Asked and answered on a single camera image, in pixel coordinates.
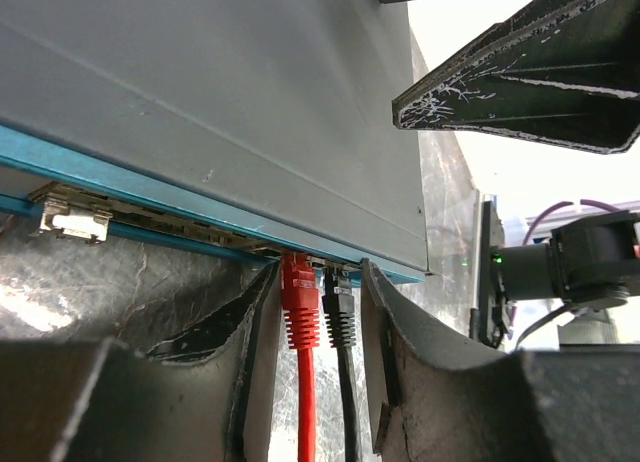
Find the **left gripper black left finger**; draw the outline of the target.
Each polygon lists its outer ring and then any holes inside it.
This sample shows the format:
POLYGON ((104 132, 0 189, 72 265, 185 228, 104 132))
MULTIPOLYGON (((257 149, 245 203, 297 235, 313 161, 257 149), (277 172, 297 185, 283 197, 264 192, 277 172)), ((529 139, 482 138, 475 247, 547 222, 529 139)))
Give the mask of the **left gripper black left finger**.
POLYGON ((5 461, 264 461, 280 269, 140 353, 112 338, 1 345, 5 461))

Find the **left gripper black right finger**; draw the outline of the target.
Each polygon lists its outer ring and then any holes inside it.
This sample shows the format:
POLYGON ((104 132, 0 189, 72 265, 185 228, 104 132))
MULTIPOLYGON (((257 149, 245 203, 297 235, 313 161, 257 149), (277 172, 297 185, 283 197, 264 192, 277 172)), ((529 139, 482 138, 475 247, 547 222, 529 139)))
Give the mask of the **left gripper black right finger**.
POLYGON ((455 331, 362 267, 373 451, 385 461, 635 461, 632 346, 504 353, 455 331))

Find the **dark grey network switch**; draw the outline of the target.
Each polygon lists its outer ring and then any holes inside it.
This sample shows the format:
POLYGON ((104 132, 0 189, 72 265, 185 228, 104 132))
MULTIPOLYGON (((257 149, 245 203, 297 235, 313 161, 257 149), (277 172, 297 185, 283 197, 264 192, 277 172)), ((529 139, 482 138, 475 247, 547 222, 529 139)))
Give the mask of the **dark grey network switch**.
POLYGON ((395 281, 428 270, 403 4, 1 0, 1 190, 66 182, 395 281))

